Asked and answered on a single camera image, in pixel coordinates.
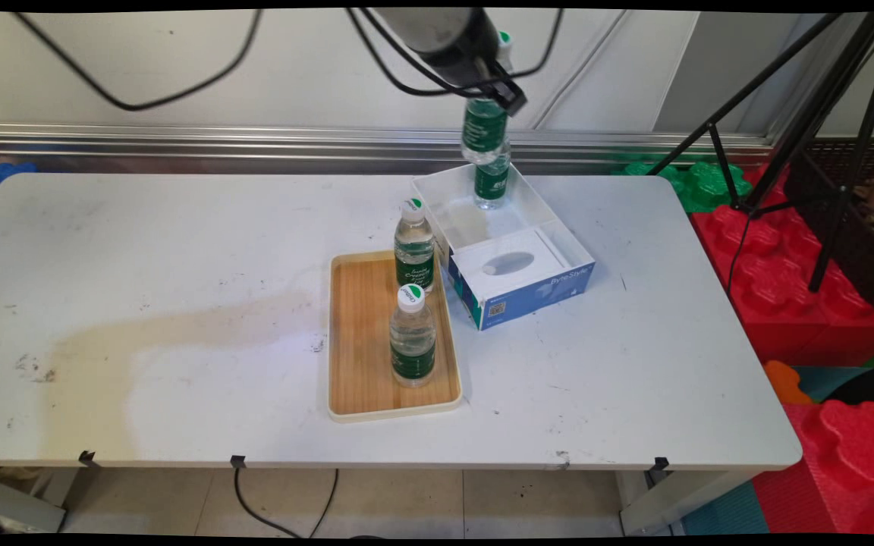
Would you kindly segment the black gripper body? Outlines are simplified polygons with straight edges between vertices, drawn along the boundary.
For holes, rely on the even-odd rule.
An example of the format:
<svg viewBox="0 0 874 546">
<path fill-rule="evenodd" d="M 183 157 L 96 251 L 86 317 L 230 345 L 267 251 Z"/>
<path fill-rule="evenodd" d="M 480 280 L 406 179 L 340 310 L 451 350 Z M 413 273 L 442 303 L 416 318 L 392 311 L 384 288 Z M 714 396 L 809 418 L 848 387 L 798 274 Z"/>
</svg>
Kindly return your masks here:
<svg viewBox="0 0 874 546">
<path fill-rule="evenodd" d="M 496 27 L 423 27 L 420 59 L 452 86 L 489 82 L 509 73 L 506 40 Z"/>
</svg>

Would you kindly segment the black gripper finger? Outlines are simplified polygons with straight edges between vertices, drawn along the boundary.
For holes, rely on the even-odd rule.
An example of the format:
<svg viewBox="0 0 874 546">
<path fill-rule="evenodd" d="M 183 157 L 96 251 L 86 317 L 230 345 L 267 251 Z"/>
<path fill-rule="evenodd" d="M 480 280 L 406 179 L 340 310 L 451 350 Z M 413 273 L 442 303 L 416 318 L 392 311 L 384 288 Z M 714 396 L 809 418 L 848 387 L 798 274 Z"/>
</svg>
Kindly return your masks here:
<svg viewBox="0 0 874 546">
<path fill-rule="evenodd" d="M 489 66 L 488 79 L 495 82 L 486 86 L 486 99 L 492 100 L 509 117 L 516 117 L 527 104 L 523 90 L 499 62 L 492 62 Z"/>
</svg>

